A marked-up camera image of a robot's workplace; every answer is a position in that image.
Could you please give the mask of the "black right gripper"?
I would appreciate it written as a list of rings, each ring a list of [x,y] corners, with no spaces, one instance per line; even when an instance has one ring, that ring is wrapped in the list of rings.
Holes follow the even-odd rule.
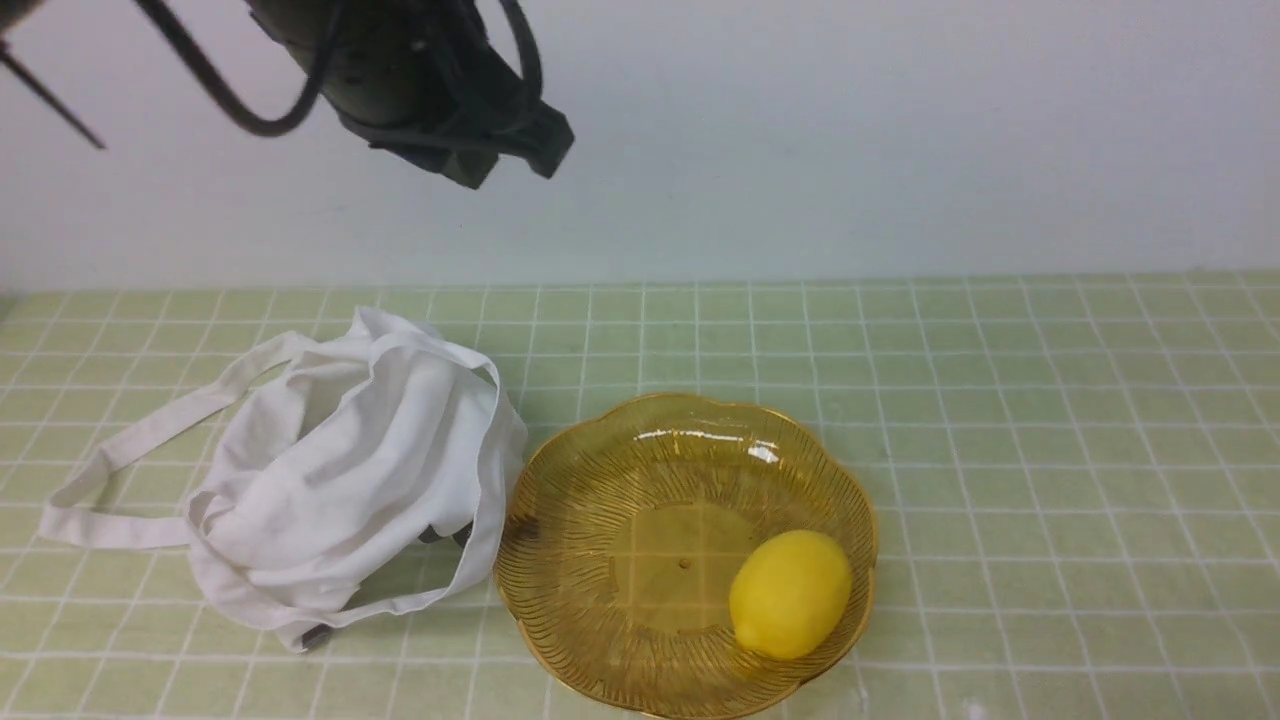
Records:
[[[369,147],[470,190],[499,152],[549,179],[575,141],[492,45],[475,1],[347,1],[321,85]]]

